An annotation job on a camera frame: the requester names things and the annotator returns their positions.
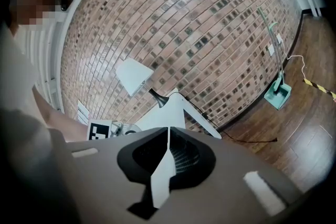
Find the yellow and black tape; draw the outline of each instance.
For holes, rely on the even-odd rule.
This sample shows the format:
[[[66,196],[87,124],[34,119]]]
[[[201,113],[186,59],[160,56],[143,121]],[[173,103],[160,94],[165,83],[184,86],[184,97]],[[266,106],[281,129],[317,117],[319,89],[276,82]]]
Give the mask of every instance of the yellow and black tape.
[[[328,95],[331,95],[334,99],[336,98],[336,93],[333,93],[332,91],[327,90],[325,87],[319,86],[316,83],[309,81],[308,79],[304,79],[303,82],[315,87],[316,89],[321,90],[322,92],[327,93]]]

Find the lampshade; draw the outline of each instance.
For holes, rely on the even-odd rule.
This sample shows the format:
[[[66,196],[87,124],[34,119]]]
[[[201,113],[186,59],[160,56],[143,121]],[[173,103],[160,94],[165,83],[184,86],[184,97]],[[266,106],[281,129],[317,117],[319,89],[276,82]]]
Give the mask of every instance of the lampshade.
[[[130,96],[133,96],[141,84],[152,74],[153,70],[128,58],[117,68],[117,76]]]

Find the white cable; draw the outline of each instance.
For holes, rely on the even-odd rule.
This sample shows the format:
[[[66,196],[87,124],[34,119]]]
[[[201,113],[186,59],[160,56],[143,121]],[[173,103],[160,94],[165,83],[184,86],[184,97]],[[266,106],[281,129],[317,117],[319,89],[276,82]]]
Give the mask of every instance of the white cable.
[[[302,58],[302,62],[303,62],[303,67],[301,68],[301,72],[302,72],[302,74],[303,74],[303,77],[306,79],[306,75],[305,75],[305,73],[303,73],[303,69],[305,68],[305,61],[304,61],[304,59],[303,59],[303,56],[302,55],[292,55],[292,56],[290,56],[289,58],[288,58],[288,55],[286,54],[286,51],[285,51],[285,45],[283,44],[284,43],[284,40],[283,39],[281,39],[281,44],[282,44],[282,47],[284,48],[284,54],[286,55],[286,59],[287,60],[289,60],[290,58],[292,58],[292,57],[301,57]]]

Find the wooden floor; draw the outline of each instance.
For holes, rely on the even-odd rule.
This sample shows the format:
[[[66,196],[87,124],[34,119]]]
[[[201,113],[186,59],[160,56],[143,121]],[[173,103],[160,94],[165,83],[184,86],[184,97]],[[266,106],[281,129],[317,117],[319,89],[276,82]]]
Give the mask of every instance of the wooden floor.
[[[308,80],[336,92],[336,39],[328,22],[305,15],[293,55],[303,55]],[[242,119],[225,131],[241,140],[276,143],[245,147],[288,175],[307,191],[328,172],[336,139],[336,103],[331,96],[302,82],[301,58],[291,58],[285,68],[292,87],[287,103],[277,111],[262,99]]]

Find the lamp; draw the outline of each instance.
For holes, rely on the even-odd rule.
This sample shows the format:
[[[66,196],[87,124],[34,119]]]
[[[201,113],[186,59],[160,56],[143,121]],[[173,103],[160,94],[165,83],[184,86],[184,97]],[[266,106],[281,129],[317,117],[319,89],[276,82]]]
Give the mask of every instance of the lamp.
[[[159,95],[145,84],[145,81],[154,73],[152,69],[134,59],[128,58],[118,66],[116,73],[130,96],[133,96],[144,85],[157,100],[159,108],[162,108],[168,102],[169,97]]]

